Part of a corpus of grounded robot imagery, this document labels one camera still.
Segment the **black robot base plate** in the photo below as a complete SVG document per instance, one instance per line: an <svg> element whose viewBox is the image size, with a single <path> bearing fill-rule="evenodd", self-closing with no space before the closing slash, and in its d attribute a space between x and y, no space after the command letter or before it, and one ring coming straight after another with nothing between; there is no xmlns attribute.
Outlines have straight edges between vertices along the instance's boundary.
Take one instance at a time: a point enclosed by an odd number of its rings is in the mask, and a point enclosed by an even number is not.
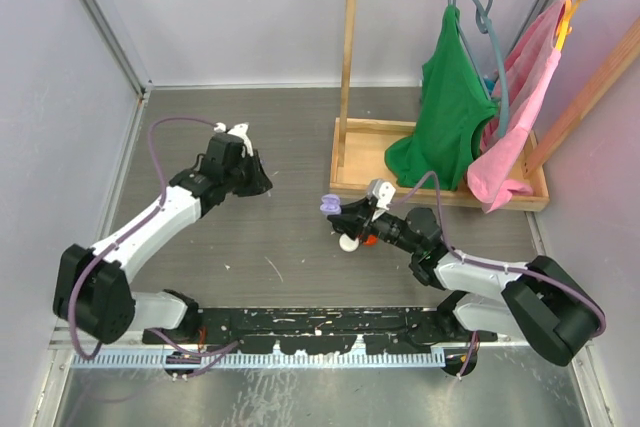
<svg viewBox="0 0 640 427"><path fill-rule="evenodd" d="M451 314L423 307L206 308L191 325L163 329L177 344L223 347L236 343L245 354L339 353L362 340L365 353L429 353L447 342L468 342L471 332Z"/></svg>

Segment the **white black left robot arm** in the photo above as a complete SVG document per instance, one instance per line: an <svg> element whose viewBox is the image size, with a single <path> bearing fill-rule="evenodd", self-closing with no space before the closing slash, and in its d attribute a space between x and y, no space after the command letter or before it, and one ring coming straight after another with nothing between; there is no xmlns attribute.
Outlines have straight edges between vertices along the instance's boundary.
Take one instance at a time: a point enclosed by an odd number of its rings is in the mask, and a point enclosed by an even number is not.
<svg viewBox="0 0 640 427"><path fill-rule="evenodd" d="M89 248L73 244L62 253L54 314L73 317L79 330L104 344L151 328L191 342L202 324L197 302L170 289L134 293L131 282L166 243L227 196L258 196L271 187L247 124L217 125L199 165L176 174L138 216Z"/></svg>

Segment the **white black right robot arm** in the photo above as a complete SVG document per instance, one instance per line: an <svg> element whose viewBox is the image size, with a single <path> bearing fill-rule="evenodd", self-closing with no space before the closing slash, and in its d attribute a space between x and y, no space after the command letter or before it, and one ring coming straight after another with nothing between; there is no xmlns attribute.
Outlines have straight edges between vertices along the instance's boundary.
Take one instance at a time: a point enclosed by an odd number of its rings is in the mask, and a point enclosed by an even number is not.
<svg viewBox="0 0 640 427"><path fill-rule="evenodd" d="M444 241L428 207L414 207L400 218L374 198L343 204L328 194L321 211L344 251L377 239L409 254L419 283L450 291L438 317L449 340L476 331L521 338L543 359L566 366L605 328L603 311L550 257L499 264L468 255Z"/></svg>

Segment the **orange earbud charging case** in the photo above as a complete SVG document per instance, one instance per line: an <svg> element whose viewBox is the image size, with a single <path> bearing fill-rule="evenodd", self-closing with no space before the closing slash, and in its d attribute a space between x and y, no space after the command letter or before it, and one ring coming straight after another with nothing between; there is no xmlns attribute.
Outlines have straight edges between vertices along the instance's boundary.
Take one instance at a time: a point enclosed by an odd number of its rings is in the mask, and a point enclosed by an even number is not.
<svg viewBox="0 0 640 427"><path fill-rule="evenodd" d="M377 243L377 238L373 235L368 236L367 239L363 242L363 244L366 246L372 246L372 245L375 245L376 243Z"/></svg>

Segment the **purple round charging case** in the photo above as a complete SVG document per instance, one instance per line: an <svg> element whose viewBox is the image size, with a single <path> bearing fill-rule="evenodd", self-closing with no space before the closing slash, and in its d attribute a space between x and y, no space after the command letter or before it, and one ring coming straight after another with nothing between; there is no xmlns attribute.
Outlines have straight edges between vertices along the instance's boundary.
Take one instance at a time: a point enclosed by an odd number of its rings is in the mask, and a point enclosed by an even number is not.
<svg viewBox="0 0 640 427"><path fill-rule="evenodd" d="M326 215L341 214L341 199L336 194L325 194L321 197L320 211Z"/></svg>

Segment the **white round charging case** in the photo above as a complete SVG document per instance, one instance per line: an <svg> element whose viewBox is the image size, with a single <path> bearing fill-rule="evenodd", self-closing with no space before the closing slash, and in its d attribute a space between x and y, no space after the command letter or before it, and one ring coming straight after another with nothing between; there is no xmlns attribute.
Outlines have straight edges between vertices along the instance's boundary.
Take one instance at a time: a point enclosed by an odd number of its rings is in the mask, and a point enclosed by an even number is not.
<svg viewBox="0 0 640 427"><path fill-rule="evenodd" d="M358 240L351 239L347 235L342 235L339 238L339 246L344 252L354 252L358 249L360 242Z"/></svg>

